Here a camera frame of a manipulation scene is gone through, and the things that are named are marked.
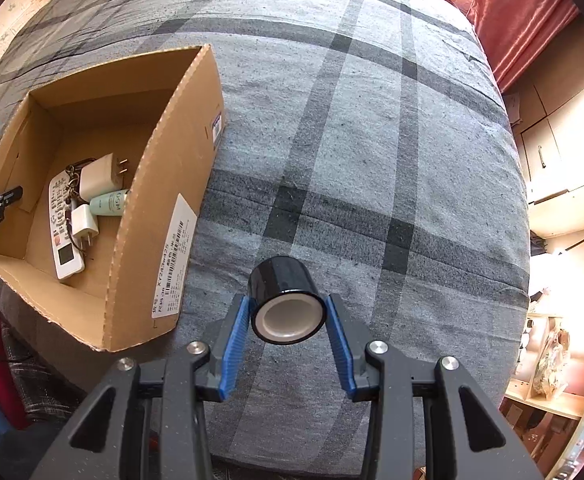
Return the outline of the small white charger plug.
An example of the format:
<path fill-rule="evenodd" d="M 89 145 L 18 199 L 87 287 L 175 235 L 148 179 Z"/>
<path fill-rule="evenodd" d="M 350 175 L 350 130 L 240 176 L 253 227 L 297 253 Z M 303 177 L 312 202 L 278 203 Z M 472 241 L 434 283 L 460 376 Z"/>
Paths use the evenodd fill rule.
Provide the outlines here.
<path fill-rule="evenodd" d="M 90 211 L 88 204 L 81 204 L 71 211 L 72 237 L 80 249 L 89 247 L 99 235 L 97 217 Z"/>

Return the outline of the teal cosmetic bottle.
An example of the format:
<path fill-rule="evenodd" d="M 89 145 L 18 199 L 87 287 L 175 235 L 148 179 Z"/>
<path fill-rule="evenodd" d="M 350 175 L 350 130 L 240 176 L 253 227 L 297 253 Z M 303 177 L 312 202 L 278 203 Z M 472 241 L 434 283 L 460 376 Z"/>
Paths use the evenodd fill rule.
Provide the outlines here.
<path fill-rule="evenodd" d="M 117 190 L 92 198 L 90 212 L 97 217 L 121 217 L 127 200 L 127 190 Z"/>

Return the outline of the beaded keychain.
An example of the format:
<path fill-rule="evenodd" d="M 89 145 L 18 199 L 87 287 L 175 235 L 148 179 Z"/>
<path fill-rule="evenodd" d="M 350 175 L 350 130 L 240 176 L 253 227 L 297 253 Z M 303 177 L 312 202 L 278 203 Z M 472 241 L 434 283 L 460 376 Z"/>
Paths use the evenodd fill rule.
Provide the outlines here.
<path fill-rule="evenodd" d="M 68 230 L 68 235 L 70 236 L 71 243 L 74 248 L 76 248 L 79 253 L 83 256 L 85 255 L 86 248 L 80 249 L 73 240 L 72 237 L 72 229 L 71 229 L 71 211 L 81 204 L 88 204 L 88 202 L 84 202 L 78 194 L 79 188 L 79 176 L 80 170 L 82 170 L 85 166 L 87 166 L 90 162 L 93 162 L 94 158 L 88 157 L 85 159 L 80 160 L 79 162 L 74 162 L 74 164 L 68 165 L 65 168 L 65 173 L 68 176 L 68 183 L 65 185 L 65 226 Z"/>

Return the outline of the wooden shelf unit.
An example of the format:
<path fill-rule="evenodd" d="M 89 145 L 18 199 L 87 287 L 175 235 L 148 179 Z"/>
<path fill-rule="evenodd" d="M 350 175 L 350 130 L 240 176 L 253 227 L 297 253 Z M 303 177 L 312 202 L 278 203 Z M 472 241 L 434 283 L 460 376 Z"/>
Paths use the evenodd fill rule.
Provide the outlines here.
<path fill-rule="evenodd" d="M 500 404 L 546 479 L 584 470 L 584 318 L 531 311 Z"/>

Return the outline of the black tape roll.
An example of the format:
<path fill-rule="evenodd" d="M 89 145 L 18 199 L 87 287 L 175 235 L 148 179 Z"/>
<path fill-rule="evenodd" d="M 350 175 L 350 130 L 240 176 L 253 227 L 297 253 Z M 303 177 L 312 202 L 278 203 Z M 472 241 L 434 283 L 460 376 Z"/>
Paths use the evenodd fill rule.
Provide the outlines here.
<path fill-rule="evenodd" d="M 268 344 L 298 344 L 326 322 L 326 305 L 304 263 L 290 256 L 262 261 L 250 274 L 251 323 Z"/>

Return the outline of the large white charger plug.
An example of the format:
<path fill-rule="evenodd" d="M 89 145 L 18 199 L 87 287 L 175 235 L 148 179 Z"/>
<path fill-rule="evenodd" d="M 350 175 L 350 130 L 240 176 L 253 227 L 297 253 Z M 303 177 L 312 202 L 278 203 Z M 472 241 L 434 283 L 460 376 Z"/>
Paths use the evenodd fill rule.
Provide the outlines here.
<path fill-rule="evenodd" d="M 97 196 L 124 188 L 127 163 L 127 159 L 118 159 L 113 153 L 90 162 L 80 170 L 79 197 L 84 202 L 90 202 Z"/>

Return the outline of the brown cardboard box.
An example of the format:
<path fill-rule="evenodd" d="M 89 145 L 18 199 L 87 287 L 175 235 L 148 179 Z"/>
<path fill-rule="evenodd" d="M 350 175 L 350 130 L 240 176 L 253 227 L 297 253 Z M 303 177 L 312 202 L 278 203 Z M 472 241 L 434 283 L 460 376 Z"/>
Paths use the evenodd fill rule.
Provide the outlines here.
<path fill-rule="evenodd" d="M 98 64 L 27 93 L 0 140 L 0 279 L 81 344 L 117 352 L 178 320 L 196 220 L 225 125 L 210 46 Z M 101 221 L 85 270 L 57 279 L 48 188 L 73 162 L 127 159 L 124 214 Z"/>

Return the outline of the white wardrobe cabinet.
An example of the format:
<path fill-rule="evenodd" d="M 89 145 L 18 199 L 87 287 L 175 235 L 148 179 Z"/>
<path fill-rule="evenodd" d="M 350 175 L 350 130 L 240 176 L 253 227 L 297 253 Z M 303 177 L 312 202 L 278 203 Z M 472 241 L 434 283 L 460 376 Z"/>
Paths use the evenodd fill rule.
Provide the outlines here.
<path fill-rule="evenodd" d="M 507 90 L 527 185 L 530 229 L 543 238 L 584 230 L 584 18 L 550 41 Z"/>

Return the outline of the grey plaid bed sheet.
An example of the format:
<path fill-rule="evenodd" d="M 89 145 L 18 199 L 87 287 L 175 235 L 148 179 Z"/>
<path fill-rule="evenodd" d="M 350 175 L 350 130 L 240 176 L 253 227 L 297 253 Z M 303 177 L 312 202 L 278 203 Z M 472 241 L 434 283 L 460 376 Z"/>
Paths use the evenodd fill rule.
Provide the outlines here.
<path fill-rule="evenodd" d="M 302 260 L 373 335 L 456 356 L 494 403 L 527 309 L 525 186 L 468 20 L 443 0 L 52 0 L 0 60 L 0 138 L 27 91 L 210 44 L 227 125 L 167 356 L 222 318 L 264 259 Z"/>

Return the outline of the white remote control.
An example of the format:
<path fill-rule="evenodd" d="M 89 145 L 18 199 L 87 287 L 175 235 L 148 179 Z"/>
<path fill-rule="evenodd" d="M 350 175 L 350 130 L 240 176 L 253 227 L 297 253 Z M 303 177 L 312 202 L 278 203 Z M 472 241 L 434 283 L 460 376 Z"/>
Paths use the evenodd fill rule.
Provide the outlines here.
<path fill-rule="evenodd" d="M 70 182 L 70 176 L 63 170 L 50 181 L 48 188 L 52 258 L 59 281 L 65 281 L 85 270 L 83 253 L 72 237 L 70 227 Z"/>

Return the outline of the red curtain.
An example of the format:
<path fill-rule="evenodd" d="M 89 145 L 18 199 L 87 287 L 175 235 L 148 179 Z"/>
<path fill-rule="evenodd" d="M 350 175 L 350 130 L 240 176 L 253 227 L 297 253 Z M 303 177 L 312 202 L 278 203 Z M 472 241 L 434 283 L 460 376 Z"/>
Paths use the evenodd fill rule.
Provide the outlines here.
<path fill-rule="evenodd" d="M 472 0 L 467 18 L 506 91 L 578 14 L 573 0 Z"/>

